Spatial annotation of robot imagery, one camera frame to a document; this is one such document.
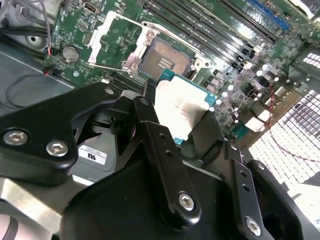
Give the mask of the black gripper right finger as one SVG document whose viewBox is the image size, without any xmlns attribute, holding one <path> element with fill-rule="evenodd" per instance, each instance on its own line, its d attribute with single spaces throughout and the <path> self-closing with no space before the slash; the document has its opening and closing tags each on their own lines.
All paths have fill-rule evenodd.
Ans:
<svg viewBox="0 0 320 240">
<path fill-rule="evenodd" d="M 206 113 L 191 131 L 201 164 L 185 166 L 183 240 L 308 240 L 310 222 L 266 165 L 244 161 Z"/>
</svg>

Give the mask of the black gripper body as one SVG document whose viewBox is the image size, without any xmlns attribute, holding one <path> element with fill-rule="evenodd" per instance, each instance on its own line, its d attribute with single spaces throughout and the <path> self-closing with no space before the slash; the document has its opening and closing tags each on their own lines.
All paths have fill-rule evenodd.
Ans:
<svg viewBox="0 0 320 240">
<path fill-rule="evenodd" d="M 62 240 L 230 240 L 238 214 L 233 186 L 248 178 L 239 161 L 223 160 L 221 176 L 165 155 L 161 174 L 145 158 L 79 192 L 63 212 Z"/>
</svg>

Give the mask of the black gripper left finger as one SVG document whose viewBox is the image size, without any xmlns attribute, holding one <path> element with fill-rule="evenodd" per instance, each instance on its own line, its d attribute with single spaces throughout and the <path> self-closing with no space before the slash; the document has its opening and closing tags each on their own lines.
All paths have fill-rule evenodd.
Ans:
<svg viewBox="0 0 320 240">
<path fill-rule="evenodd" d="M 169 173 L 162 161 L 178 155 L 169 129 L 160 124 L 153 104 L 145 97 L 121 97 L 97 82 L 4 115 L 0 119 L 0 173 L 39 185 L 60 185 L 71 176 L 78 147 L 99 134 L 93 116 L 116 113 L 124 126 L 120 135 L 119 172 L 145 158 L 154 164 L 166 187 Z"/>
</svg>

